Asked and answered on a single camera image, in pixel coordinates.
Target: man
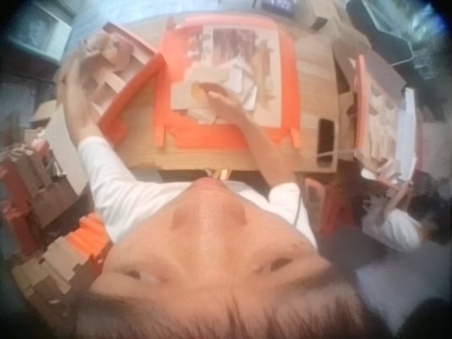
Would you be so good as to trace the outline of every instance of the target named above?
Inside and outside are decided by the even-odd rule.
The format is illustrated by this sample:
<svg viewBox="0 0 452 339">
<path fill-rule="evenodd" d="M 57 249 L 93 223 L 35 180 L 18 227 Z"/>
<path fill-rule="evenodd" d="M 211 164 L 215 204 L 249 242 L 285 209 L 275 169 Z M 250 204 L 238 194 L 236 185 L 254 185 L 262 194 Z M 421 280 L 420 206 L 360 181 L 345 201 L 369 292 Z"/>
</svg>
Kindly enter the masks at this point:
<svg viewBox="0 0 452 339">
<path fill-rule="evenodd" d="M 391 199 L 371 197 L 362 220 L 362 230 L 389 249 L 409 252 L 433 239 L 439 231 L 433 211 L 417 221 L 408 214 L 412 201 L 412 181 L 406 181 Z"/>
<path fill-rule="evenodd" d="M 138 182 L 93 121 L 81 49 L 64 75 L 64 111 L 114 246 L 76 302 L 90 338 L 360 338 L 362 303 L 319 256 L 290 159 L 233 97 L 204 85 L 215 113 L 244 134 L 272 187 Z"/>
</svg>

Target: orange frame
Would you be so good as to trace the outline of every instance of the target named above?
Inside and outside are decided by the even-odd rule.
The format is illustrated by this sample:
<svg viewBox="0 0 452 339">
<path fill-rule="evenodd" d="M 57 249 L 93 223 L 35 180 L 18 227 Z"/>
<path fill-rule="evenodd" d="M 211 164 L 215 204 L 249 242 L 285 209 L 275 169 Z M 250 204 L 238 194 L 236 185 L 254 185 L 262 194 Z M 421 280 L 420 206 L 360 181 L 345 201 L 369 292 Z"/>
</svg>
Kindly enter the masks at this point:
<svg viewBox="0 0 452 339">
<path fill-rule="evenodd" d="M 160 52 L 167 67 L 157 75 L 153 111 L 156 146 L 163 146 L 165 133 L 171 134 L 178 148 L 241 149 L 246 141 L 233 125 L 201 125 L 191 118 L 173 112 L 170 108 L 171 84 L 184 79 L 184 71 L 191 61 L 186 57 L 189 36 L 202 32 L 204 25 L 229 24 L 253 26 L 278 31 L 281 50 L 281 126 L 264 130 L 275 142 L 289 136 L 299 147 L 299 96 L 295 49 L 292 38 L 267 18 L 256 16 L 196 16 L 187 18 L 176 29 L 167 30 L 163 36 Z"/>
</svg>

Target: white long-sleeve shirt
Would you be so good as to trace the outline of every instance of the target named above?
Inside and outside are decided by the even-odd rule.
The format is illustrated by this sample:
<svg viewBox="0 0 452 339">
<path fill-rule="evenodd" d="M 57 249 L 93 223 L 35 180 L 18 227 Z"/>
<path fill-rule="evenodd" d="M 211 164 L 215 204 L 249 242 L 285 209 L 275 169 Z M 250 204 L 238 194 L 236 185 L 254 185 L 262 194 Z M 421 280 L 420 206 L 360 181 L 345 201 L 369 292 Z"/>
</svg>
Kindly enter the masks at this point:
<svg viewBox="0 0 452 339">
<path fill-rule="evenodd" d="M 107 233 L 114 243 L 191 185 L 191 182 L 157 184 L 137 181 L 108 142 L 100 137 L 82 140 L 78 145 L 78 154 L 90 182 L 96 211 L 104 220 Z M 290 224 L 294 223 L 300 195 L 296 184 L 274 187 L 268 199 L 244 183 L 224 184 L 263 210 L 279 215 Z M 300 206 L 295 227 L 317 247 L 303 205 Z"/>
</svg>

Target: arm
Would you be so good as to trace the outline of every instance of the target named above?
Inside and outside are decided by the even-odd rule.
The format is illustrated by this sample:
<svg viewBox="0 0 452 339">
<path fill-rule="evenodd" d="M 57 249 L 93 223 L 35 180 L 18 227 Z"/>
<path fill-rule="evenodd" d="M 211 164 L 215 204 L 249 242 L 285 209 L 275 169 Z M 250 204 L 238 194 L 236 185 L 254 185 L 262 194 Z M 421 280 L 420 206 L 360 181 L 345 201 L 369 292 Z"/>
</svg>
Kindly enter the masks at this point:
<svg viewBox="0 0 452 339">
<path fill-rule="evenodd" d="M 66 74 L 63 74 L 63 106 L 66 125 L 73 144 L 78 144 L 89 136 L 103 137 L 92 117 L 92 106 L 82 87 L 81 72 L 87 71 L 90 59 L 96 56 L 80 56 L 76 54 L 69 61 Z"/>
<path fill-rule="evenodd" d="M 406 181 L 403 183 L 402 188 L 399 192 L 388 202 L 386 207 L 383 209 L 383 216 L 386 219 L 393 210 L 397 208 L 397 205 L 403 199 L 403 197 L 412 189 L 412 181 Z"/>
<path fill-rule="evenodd" d="M 259 170 L 270 187 L 297 182 L 292 160 L 277 147 L 249 115 L 240 102 L 219 85 L 203 84 L 213 111 L 242 131 Z"/>
</svg>

